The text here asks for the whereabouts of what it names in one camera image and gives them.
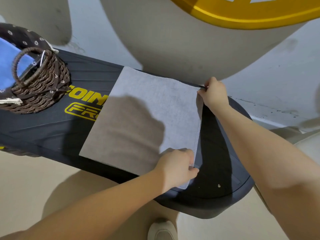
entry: yellow disc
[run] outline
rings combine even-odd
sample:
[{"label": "yellow disc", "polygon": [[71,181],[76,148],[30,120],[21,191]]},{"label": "yellow disc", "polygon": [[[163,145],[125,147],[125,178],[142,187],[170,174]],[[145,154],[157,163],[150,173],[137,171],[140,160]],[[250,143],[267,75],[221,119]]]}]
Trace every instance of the yellow disc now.
[{"label": "yellow disc", "polygon": [[197,19],[224,28],[275,28],[320,17],[320,0],[172,1]]}]

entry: gray cloth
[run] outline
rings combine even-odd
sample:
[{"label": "gray cloth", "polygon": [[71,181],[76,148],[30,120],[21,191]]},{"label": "gray cloth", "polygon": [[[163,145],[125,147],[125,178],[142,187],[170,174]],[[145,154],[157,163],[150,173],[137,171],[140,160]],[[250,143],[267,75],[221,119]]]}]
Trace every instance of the gray cloth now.
[{"label": "gray cloth", "polygon": [[124,67],[80,155],[142,175],[170,149],[196,154],[203,107],[198,89]]}]

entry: black rubber surface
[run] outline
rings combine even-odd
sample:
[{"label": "black rubber surface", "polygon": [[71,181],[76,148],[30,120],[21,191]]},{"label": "black rubber surface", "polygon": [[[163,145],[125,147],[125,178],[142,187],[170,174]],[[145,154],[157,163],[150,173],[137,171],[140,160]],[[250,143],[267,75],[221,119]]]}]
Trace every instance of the black rubber surface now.
[{"label": "black rubber surface", "polygon": [[[59,56],[67,63],[72,85],[78,91],[65,95],[57,104],[40,113],[16,115],[0,111],[0,144],[47,157],[118,183],[136,177],[132,173],[79,156],[94,124],[96,113],[92,110],[98,113],[102,108],[97,104],[99,100],[90,100],[89,95],[94,92],[101,96],[108,95],[123,67],[66,51],[61,51]],[[229,103],[250,118],[236,101],[229,98]],[[254,185],[221,125],[206,106],[202,113],[195,165],[200,172],[186,190],[174,188],[156,200],[196,217],[211,218],[244,197]]]}]

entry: person's right arm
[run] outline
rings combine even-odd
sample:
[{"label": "person's right arm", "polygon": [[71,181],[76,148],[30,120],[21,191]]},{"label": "person's right arm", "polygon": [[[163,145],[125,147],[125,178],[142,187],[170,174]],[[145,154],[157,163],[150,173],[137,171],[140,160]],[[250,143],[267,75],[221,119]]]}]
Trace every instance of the person's right arm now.
[{"label": "person's right arm", "polygon": [[287,236],[291,240],[320,239],[320,166],[285,139],[234,110],[222,82],[213,77],[205,86],[207,90],[198,93],[220,121]]}]

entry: floor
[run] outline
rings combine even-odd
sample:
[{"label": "floor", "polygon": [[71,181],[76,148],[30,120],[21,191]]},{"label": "floor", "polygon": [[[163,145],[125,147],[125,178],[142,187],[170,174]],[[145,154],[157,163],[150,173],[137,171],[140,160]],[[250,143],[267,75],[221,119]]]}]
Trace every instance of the floor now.
[{"label": "floor", "polygon": [[[0,236],[25,230],[52,212],[114,185],[106,178],[47,158],[0,151]],[[151,201],[109,239],[146,239],[149,226],[159,217],[174,222],[179,239],[287,239],[254,189],[213,219],[198,219]]]}]

